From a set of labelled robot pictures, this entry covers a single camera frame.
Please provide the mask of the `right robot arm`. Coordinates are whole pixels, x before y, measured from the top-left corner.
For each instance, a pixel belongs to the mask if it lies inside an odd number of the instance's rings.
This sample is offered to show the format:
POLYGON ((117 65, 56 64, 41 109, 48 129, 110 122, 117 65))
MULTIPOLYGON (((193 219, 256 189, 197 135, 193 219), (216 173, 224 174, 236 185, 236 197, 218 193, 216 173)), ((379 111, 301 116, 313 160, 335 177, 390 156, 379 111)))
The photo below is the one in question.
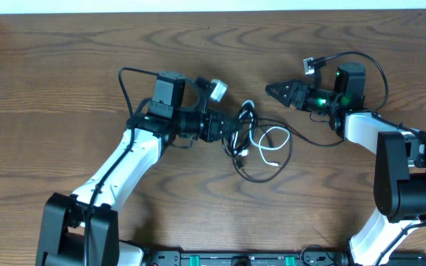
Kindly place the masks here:
POLYGON ((364 106, 366 68, 349 62, 337 68, 333 90, 320 88, 324 63, 308 58, 312 84, 289 80, 266 86, 286 107, 329 117, 343 140, 376 156, 373 198, 376 208, 362 230, 348 241, 341 265, 386 265, 391 253, 418 228, 426 227, 426 131, 384 119, 364 106))

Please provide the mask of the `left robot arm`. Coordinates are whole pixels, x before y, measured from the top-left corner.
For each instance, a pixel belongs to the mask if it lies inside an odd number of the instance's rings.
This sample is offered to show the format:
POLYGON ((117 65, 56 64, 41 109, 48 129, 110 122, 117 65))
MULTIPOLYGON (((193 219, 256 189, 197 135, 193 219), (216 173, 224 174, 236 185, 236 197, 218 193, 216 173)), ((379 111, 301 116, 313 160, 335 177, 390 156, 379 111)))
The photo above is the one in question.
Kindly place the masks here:
POLYGON ((176 137, 210 143, 241 129, 209 108, 225 95, 224 82, 177 72, 154 77, 154 95, 129 109, 123 137, 105 163, 71 195, 47 200, 37 265, 142 265, 143 249, 120 240, 118 230, 118 215, 142 176, 176 137))

